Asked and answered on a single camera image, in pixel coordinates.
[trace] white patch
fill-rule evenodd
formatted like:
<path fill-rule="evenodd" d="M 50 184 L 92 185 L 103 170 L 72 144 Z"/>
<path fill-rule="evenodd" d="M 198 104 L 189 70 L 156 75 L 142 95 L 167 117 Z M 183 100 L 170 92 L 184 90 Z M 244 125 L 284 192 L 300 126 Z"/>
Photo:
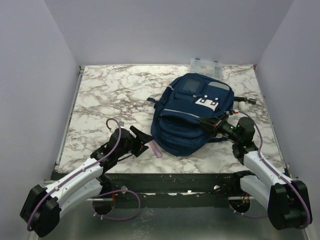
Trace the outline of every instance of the white patch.
<path fill-rule="evenodd" d="M 218 102 L 214 102 L 210 99 L 203 99 L 203 98 L 199 98 L 195 104 L 199 104 L 199 105 L 202 105 L 202 106 L 205 106 L 207 108 L 210 108 L 212 109 L 213 111 L 216 110 L 217 106 L 219 105 Z"/>

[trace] backpack strap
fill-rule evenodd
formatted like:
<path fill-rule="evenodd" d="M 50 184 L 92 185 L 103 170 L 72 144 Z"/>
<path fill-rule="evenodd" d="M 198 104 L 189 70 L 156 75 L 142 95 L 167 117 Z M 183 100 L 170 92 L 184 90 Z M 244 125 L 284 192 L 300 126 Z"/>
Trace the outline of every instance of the backpack strap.
<path fill-rule="evenodd" d="M 220 143 L 220 142 L 223 142 L 223 141 L 227 141 L 228 138 L 223 136 L 223 137 L 219 137 L 219 138 L 212 138 L 208 141 L 208 143 Z"/>
<path fill-rule="evenodd" d="M 157 100 L 155 100 L 154 98 L 152 98 L 152 97 L 148 97 L 147 99 L 146 99 L 147 101 L 149 101 L 149 102 L 152 102 L 152 103 L 154 103 L 154 104 L 157 104 Z"/>

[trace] backpack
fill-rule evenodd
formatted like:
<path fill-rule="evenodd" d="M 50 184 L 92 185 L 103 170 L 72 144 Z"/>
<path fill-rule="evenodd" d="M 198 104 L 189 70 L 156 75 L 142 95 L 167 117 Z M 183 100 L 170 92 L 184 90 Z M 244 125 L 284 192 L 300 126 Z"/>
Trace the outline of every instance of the backpack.
<path fill-rule="evenodd" d="M 233 108 L 235 94 L 227 84 L 213 78 L 187 73 L 175 79 L 154 102 L 151 135 L 156 143 L 175 156 L 188 156 L 206 143 L 221 142 L 213 138 L 197 118 L 217 117 Z"/>

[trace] white marble surface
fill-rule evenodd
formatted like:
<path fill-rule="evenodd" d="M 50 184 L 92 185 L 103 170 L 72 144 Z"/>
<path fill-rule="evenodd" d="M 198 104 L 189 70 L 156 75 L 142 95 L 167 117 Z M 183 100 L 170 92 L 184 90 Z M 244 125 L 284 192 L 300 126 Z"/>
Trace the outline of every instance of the white marble surface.
<path fill-rule="evenodd" d="M 59 166 L 59 173 L 69 173 L 79 167 L 93 150 L 107 142 L 111 133 L 106 119 L 116 118 L 129 129 L 134 125 L 150 134 L 154 113 L 148 97 L 159 99 L 165 88 L 175 78 L 188 72 L 188 66 L 175 65 L 121 65 L 87 66 L 84 71 L 75 103 L 70 127 Z M 225 66 L 223 81 L 229 84 L 235 96 L 257 99 L 249 105 L 249 115 L 256 121 L 263 136 L 263 154 L 281 171 L 275 138 L 252 66 Z M 238 116 L 229 118 L 231 124 Z M 257 146 L 258 135 L 254 137 Z M 188 157 L 175 157 L 162 151 L 156 158 L 149 149 L 140 157 L 123 160 L 111 173 L 233 173 L 247 170 L 232 154 L 232 143 L 208 143 Z"/>

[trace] gray wall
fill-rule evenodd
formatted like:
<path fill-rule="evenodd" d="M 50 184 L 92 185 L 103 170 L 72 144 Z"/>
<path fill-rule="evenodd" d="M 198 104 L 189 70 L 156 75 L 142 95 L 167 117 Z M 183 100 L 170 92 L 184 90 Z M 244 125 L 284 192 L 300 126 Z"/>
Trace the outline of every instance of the gray wall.
<path fill-rule="evenodd" d="M 320 236 L 319 0 L 295 0 L 257 66 L 290 172 L 308 186 Z"/>
<path fill-rule="evenodd" d="M 256 64 L 293 0 L 45 0 L 81 65 Z"/>
<path fill-rule="evenodd" d="M 0 239 L 23 240 L 19 213 L 53 169 L 79 68 L 43 0 L 1 0 L 0 23 Z"/>

